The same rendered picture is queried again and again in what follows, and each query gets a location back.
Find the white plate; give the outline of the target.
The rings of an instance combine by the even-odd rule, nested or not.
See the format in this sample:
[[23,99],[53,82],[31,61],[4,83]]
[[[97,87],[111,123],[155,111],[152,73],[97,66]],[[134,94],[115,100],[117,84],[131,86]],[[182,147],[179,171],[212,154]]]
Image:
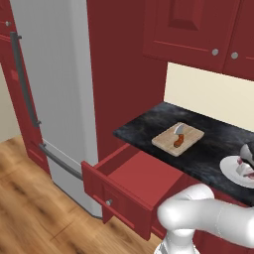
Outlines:
[[238,156],[228,156],[223,158],[219,164],[221,172],[235,184],[245,188],[254,189],[254,179],[240,176],[237,173],[237,168],[239,167],[237,160]]

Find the tall red cupboard run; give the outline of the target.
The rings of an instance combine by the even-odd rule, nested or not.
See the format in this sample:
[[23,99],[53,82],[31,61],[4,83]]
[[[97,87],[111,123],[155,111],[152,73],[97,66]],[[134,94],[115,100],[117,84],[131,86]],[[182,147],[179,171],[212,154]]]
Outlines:
[[[39,165],[47,174],[50,173],[48,159],[46,154],[39,148],[39,144],[43,143],[40,126],[34,127],[24,100],[19,76],[16,70],[16,64],[12,51],[10,33],[17,32],[15,20],[11,8],[10,0],[0,0],[0,64],[4,72],[8,90],[14,106],[15,114],[21,130],[23,141],[27,150],[29,158]],[[30,99],[32,101],[33,109],[36,113],[36,107],[32,96],[28,75],[26,72],[25,62],[21,50],[19,40],[20,53],[22,58],[22,65],[25,73],[25,79],[29,90]]]

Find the narrow red cupboard door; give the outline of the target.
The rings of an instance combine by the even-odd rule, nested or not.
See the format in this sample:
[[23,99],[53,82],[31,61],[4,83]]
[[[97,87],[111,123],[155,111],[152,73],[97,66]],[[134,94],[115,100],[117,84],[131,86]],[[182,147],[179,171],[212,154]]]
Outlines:
[[[231,54],[238,53],[233,60]],[[242,0],[223,72],[254,81],[254,0]]]

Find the tall red side panel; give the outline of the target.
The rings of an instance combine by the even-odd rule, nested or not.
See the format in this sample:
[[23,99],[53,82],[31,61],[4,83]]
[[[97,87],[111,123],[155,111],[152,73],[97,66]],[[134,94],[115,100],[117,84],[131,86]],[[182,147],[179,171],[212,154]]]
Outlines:
[[145,0],[87,0],[98,158],[124,145],[113,131],[164,98],[168,64],[143,55]]

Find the pink meat piece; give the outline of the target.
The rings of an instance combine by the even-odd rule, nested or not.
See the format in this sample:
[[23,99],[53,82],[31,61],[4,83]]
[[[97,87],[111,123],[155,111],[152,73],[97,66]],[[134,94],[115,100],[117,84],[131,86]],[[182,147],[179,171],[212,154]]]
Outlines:
[[237,163],[237,174],[243,178],[254,180],[254,166],[252,166],[247,160],[241,158],[237,159]]

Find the wide red cupboard door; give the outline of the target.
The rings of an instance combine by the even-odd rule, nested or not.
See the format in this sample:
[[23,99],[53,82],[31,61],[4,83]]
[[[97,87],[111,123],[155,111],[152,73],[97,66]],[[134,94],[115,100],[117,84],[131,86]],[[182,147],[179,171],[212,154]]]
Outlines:
[[144,54],[221,72],[239,5],[240,0],[146,0]]

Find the grey fridge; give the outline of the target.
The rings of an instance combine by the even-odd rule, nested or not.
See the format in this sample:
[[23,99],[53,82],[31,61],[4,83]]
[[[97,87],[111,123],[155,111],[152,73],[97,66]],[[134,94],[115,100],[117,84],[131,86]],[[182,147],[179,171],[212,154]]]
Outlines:
[[[81,173],[98,163],[86,0],[10,0],[43,144]],[[47,157],[53,182],[89,214],[83,180]]]

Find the red open drawer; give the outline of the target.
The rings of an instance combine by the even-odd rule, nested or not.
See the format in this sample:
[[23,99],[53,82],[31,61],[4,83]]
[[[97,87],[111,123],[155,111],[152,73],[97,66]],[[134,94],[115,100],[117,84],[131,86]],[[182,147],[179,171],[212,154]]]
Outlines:
[[84,190],[102,205],[103,221],[115,216],[146,240],[166,235],[157,219],[157,198],[152,200],[153,177],[177,169],[129,144],[94,166],[83,162],[81,168]]

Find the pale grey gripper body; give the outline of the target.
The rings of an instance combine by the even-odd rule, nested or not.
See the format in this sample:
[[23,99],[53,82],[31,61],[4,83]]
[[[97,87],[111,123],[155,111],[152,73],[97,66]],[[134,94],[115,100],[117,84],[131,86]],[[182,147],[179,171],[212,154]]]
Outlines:
[[254,142],[247,142],[240,149],[241,160],[254,168]]

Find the wooden cutting board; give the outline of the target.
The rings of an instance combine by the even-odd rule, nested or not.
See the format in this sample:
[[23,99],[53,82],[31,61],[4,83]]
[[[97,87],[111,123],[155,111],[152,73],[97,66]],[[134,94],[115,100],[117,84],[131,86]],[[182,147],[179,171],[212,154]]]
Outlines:
[[178,148],[175,148],[174,142],[178,139],[178,136],[174,133],[174,131],[180,124],[182,124],[182,122],[178,122],[153,138],[152,144],[164,152],[167,152],[174,157],[178,157],[203,137],[204,133],[202,131],[184,123],[184,142]]

